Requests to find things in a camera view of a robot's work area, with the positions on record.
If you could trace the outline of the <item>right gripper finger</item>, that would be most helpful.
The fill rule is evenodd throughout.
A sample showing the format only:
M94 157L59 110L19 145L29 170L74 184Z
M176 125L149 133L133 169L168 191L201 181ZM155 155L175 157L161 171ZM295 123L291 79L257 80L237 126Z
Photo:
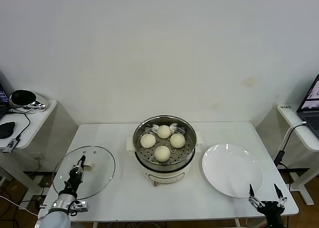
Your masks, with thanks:
M282 191L279 189L279 187L276 184L274 184L274 188L275 188L275 191L276 191L276 194L277 194L277 197L278 197L277 206L279 208L284 208L285 207L285 203L287 201L287 197L284 197Z
M262 207L261 201L255 197L254 190L251 184L249 185L249 202L256 209Z

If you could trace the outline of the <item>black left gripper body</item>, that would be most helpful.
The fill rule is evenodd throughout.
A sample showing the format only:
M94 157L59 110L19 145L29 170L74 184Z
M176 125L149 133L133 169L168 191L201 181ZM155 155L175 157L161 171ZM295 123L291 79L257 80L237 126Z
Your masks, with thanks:
M80 184L82 183L83 170L79 168L78 174L72 175L71 170L69 171L69 179L64 182L64 192L76 193Z

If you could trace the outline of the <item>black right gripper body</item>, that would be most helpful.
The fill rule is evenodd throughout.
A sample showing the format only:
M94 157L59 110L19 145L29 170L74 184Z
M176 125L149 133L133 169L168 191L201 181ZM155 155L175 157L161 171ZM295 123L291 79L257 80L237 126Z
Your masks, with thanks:
M262 201L257 206L257 211L266 217L267 228L285 228L281 218L284 210L285 207L275 201Z

